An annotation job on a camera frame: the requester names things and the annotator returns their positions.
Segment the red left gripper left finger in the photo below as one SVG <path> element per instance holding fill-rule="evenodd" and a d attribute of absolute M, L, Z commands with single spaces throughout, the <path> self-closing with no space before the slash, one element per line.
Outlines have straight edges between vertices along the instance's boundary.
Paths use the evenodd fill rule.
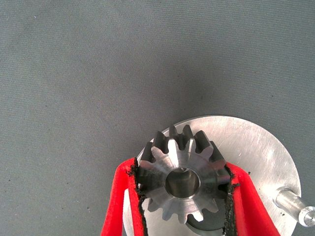
<path fill-rule="evenodd" d="M 137 159 L 130 158 L 121 163 L 114 174 L 109 205 L 103 228 L 102 236 L 121 236 L 123 229 L 123 206 L 125 191 L 128 190 L 132 226 L 135 236 L 148 234 L 146 219 L 142 203 L 144 196 L 140 193 L 136 181 L 138 171 Z"/>

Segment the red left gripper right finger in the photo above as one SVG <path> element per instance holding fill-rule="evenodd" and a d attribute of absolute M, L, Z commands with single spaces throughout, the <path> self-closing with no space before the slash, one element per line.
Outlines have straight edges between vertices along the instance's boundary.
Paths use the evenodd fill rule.
<path fill-rule="evenodd" d="M 250 175 L 229 162 L 231 176 L 225 200 L 225 234 L 227 236 L 278 236 Z"/>

